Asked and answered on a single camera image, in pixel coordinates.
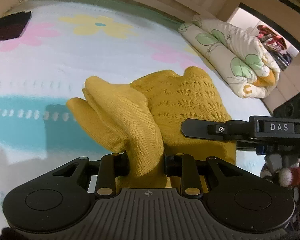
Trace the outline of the yellow knitted sweater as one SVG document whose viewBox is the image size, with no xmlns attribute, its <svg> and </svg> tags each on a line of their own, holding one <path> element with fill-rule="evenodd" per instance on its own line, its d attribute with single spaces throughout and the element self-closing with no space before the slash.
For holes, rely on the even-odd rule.
<svg viewBox="0 0 300 240">
<path fill-rule="evenodd" d="M 162 70 L 127 85 L 92 76 L 82 92 L 84 98 L 66 103 L 78 124 L 107 150 L 128 154 L 130 172 L 117 178 L 118 189 L 178 187 L 180 180 L 163 172 L 164 152 L 236 162 L 233 142 L 187 138 L 181 132 L 186 119 L 231 119 L 213 81 L 201 68 L 186 68 L 183 75 Z"/>
</svg>

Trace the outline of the colourful clothes pile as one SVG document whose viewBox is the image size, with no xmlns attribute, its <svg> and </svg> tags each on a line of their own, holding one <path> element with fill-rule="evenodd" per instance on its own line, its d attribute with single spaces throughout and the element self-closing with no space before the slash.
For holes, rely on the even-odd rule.
<svg viewBox="0 0 300 240">
<path fill-rule="evenodd" d="M 274 58 L 279 68 L 282 71 L 286 70 L 300 50 L 267 25 L 259 24 L 257 29 L 257 38 Z"/>
</svg>

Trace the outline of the folded floral quilt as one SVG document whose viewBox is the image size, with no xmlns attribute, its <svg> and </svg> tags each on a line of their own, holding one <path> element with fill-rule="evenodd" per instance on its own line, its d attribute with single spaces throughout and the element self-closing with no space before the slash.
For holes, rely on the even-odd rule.
<svg viewBox="0 0 300 240">
<path fill-rule="evenodd" d="M 276 88 L 279 66 L 261 41 L 241 28 L 196 15 L 178 31 L 240 98 L 264 99 Z"/>
</svg>

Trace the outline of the floral bed sheet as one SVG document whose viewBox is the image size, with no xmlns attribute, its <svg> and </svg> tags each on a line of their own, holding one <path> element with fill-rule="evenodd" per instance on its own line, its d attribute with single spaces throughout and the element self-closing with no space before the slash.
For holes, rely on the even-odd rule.
<svg viewBox="0 0 300 240">
<path fill-rule="evenodd" d="M 65 103 L 90 76 L 130 83 L 159 70 L 210 75 L 234 119 L 268 115 L 241 99 L 178 33 L 179 23 L 116 0 L 30 0 L 23 35 L 0 42 L 0 210 L 11 189 L 74 158 L 107 151 L 78 126 Z"/>
</svg>

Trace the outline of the dark folded garment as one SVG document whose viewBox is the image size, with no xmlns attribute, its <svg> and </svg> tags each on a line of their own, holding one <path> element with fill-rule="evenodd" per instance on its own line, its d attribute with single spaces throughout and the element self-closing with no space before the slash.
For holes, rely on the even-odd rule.
<svg viewBox="0 0 300 240">
<path fill-rule="evenodd" d="M 18 12 L 0 18 L 0 41 L 18 38 L 27 26 L 32 13 Z"/>
</svg>

